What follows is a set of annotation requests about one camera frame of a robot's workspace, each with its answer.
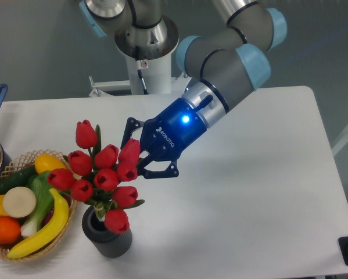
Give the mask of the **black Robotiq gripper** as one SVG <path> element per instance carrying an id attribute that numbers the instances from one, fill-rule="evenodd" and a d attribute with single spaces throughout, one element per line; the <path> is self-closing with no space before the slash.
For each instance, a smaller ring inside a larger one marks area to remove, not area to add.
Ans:
<path id="1" fill-rule="evenodd" d="M 120 149 L 125 147 L 134 132 L 141 129 L 139 138 L 141 150 L 148 153 L 148 156 L 137 164 L 138 176 L 143 176 L 145 179 L 179 176 L 177 159 L 184 149 L 207 130 L 198 114 L 206 105 L 207 100 L 204 100 L 192 108 L 183 98 L 178 98 L 156 117 L 146 122 L 133 117 L 127 119 Z M 171 162 L 164 170 L 153 171 L 145 168 L 153 161 L 169 160 Z"/>

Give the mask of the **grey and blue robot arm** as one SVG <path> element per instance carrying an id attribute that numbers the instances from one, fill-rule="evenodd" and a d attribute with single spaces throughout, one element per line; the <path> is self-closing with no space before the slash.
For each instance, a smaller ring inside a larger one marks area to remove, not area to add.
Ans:
<path id="1" fill-rule="evenodd" d="M 226 28 L 210 37 L 181 40 L 160 1 L 81 1 L 79 7 L 98 37 L 112 36 L 125 56 L 134 95 L 172 90 L 171 58 L 196 80 L 156 117 L 129 118 L 122 145 L 141 130 L 134 174 L 147 179 L 178 176 L 177 159 L 271 74 L 265 53 L 282 43 L 287 25 L 276 9 L 257 1 L 214 1 Z"/>

